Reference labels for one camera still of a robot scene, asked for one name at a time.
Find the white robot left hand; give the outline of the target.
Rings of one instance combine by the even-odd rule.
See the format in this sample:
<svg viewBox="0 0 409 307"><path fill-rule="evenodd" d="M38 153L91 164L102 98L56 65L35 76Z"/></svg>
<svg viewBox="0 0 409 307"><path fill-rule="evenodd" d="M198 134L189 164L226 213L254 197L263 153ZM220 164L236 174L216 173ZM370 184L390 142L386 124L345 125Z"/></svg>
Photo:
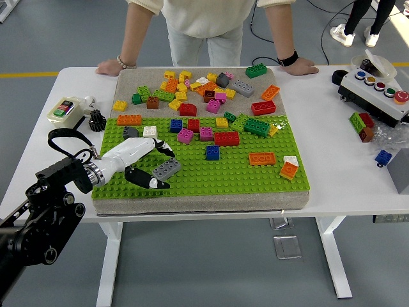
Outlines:
<svg viewBox="0 0 409 307"><path fill-rule="evenodd" d="M151 174L131 165L150 153L153 149L174 157L171 147L154 138L128 138L115 146L101 158L94 159L84 165L93 186L101 187L107 184L117 172L124 172L125 179L146 189L168 189L170 185L156 179Z"/></svg>

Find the person's left hand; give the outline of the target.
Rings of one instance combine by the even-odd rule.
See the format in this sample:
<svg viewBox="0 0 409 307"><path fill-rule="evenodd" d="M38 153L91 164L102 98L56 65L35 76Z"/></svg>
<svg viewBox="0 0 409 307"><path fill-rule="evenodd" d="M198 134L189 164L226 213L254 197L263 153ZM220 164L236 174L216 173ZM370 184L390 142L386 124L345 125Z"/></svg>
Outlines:
<svg viewBox="0 0 409 307"><path fill-rule="evenodd" d="M295 76L317 74L319 72L314 62L305 58L298 58L294 64L281 67L281 69L287 74Z"/></svg>

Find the person's right hand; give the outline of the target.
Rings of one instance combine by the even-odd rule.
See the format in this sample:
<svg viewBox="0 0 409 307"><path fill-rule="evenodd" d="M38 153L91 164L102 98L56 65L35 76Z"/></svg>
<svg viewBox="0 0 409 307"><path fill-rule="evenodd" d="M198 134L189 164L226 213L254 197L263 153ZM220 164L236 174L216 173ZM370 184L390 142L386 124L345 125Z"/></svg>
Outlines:
<svg viewBox="0 0 409 307"><path fill-rule="evenodd" d="M121 60L108 59L98 64L95 72L100 75L108 75L112 77L119 76L122 70L136 69L136 65L126 65Z"/></svg>

